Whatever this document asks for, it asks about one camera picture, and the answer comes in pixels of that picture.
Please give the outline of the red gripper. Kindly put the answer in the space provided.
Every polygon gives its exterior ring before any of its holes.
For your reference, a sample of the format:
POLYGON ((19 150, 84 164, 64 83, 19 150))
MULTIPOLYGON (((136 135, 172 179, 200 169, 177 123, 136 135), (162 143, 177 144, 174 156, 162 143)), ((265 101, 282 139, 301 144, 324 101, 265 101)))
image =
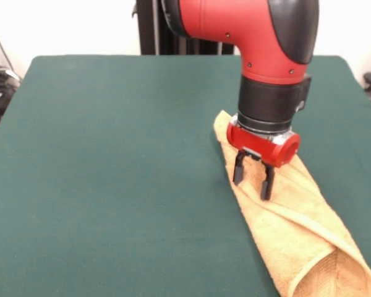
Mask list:
POLYGON ((300 135, 292 132, 291 129, 277 135, 256 134, 241 127, 237 119, 230 119, 226 137, 228 142, 239 150, 235 158, 233 183, 239 185, 244 179, 243 162, 246 152, 249 152, 264 162, 265 179, 260 198, 270 200, 275 180, 274 167, 280 168, 292 160, 301 144, 300 135))

